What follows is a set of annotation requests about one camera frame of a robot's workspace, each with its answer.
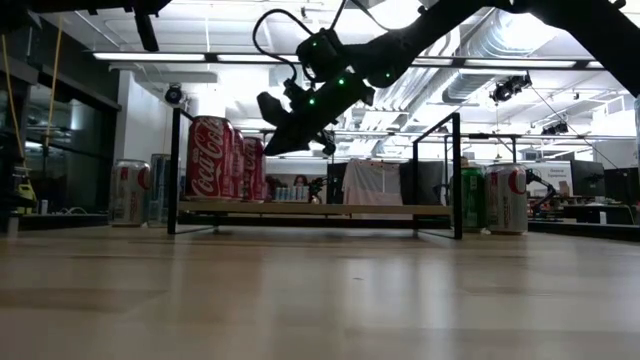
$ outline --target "yellow rope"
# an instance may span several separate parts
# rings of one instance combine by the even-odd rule
[[[45,147],[49,147],[49,132],[51,131],[51,120],[53,119],[54,98],[56,95],[56,82],[58,79],[58,60],[60,59],[60,43],[62,42],[62,16],[58,17],[58,41],[56,43],[56,58],[53,62],[53,83],[51,84],[51,100],[49,102],[49,122],[47,123],[47,136]]]
[[[24,149],[22,140],[20,139],[20,127],[18,126],[18,117],[16,116],[16,108],[13,102],[13,89],[11,88],[11,73],[9,72],[9,58],[7,56],[7,38],[2,35],[2,56],[4,58],[4,70],[7,76],[7,92],[9,93],[9,107],[11,108],[11,117],[13,118],[13,129],[16,132],[16,140],[18,141],[18,149],[20,149],[20,157],[22,158],[22,166],[25,164]]]

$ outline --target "wooden floor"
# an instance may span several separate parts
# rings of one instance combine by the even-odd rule
[[[159,229],[0,242],[2,360],[640,358],[640,248]]]

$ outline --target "red soda can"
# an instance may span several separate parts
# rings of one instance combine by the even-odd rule
[[[264,156],[264,143],[259,138],[244,138],[244,186],[245,200],[264,202],[265,170],[267,158]]]
[[[238,129],[233,130],[233,172],[231,175],[232,195],[235,200],[244,196],[244,137]]]
[[[189,127],[185,196],[226,201],[233,197],[233,128],[227,119],[197,116]]]

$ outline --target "wooden shelf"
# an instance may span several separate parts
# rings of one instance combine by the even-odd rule
[[[372,206],[181,201],[178,204],[178,209],[182,211],[208,211],[253,214],[405,214],[444,216],[448,216],[451,214],[450,207],[433,205]]]

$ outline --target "green soda can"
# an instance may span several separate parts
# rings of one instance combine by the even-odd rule
[[[462,168],[462,227],[480,232],[487,226],[484,173],[481,167]]]

